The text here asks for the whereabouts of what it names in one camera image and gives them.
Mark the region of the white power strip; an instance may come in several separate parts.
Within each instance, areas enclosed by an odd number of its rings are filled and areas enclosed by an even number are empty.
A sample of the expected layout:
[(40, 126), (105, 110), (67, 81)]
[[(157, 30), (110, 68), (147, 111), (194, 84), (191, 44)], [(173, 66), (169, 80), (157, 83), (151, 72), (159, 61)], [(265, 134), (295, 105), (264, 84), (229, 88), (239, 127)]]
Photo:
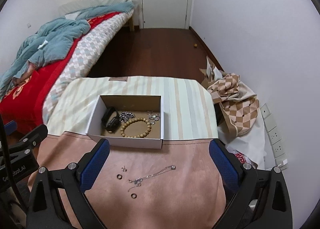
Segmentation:
[(267, 139), (267, 142), (265, 143), (265, 167), (266, 169), (278, 167), (281, 170), (285, 170), (288, 168), (289, 161), (285, 153), (285, 145), (281, 132), (266, 103), (260, 107), (260, 111), (263, 117)]

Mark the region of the teal blue blanket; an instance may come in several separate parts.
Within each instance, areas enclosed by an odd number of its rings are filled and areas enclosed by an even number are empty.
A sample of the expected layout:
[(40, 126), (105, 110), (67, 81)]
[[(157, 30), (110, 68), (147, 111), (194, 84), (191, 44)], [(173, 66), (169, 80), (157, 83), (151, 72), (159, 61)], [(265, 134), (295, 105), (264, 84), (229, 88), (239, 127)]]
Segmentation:
[(1, 98), (18, 85), (18, 80), (23, 79), (27, 72), (32, 72), (32, 68), (39, 69), (65, 59), (74, 41), (90, 31), (90, 19), (111, 12), (128, 13), (133, 8), (131, 1), (90, 7), (76, 11), (75, 19), (60, 17), (43, 24), (37, 33), (24, 40), (15, 61), (1, 76)]

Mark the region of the silver charm jewelry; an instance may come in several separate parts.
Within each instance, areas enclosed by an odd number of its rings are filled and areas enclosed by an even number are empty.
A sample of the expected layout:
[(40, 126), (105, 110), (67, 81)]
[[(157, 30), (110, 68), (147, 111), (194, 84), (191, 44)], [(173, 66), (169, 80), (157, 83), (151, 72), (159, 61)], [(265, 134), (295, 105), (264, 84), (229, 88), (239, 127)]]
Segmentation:
[(154, 113), (153, 111), (147, 111), (147, 114), (148, 114), (148, 119), (151, 125), (155, 125), (155, 123), (160, 120), (159, 113)]

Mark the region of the brown checkered cloth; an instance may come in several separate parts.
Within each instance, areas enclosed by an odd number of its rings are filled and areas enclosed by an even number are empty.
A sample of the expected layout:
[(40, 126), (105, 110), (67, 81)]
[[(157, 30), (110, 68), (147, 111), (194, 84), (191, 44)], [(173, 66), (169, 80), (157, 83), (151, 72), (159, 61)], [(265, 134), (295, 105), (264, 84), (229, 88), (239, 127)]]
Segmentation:
[(247, 134), (259, 113), (257, 95), (240, 80), (237, 74), (225, 74), (209, 82), (207, 88), (214, 104), (218, 104), (229, 133), (233, 137)]

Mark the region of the white cardboard box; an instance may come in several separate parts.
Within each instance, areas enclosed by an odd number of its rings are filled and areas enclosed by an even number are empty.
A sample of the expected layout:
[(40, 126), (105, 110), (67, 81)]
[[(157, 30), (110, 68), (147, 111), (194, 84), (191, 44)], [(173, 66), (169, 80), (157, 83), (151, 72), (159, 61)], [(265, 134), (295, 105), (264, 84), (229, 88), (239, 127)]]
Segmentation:
[[(120, 126), (114, 133), (103, 127), (106, 108), (115, 107)], [(159, 113), (160, 120), (151, 125), (147, 111)], [(90, 116), (86, 134), (94, 141), (107, 139), (112, 146), (161, 149), (164, 140), (164, 106), (160, 95), (100, 95)]]

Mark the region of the black fitness band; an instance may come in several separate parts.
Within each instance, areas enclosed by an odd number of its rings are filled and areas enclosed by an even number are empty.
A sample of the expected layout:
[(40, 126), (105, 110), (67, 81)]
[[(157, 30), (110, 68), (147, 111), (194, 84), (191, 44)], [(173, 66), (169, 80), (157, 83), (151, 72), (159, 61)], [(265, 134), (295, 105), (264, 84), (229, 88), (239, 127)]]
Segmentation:
[(101, 118), (103, 127), (109, 133), (114, 133), (120, 126), (120, 116), (115, 107), (108, 107)]

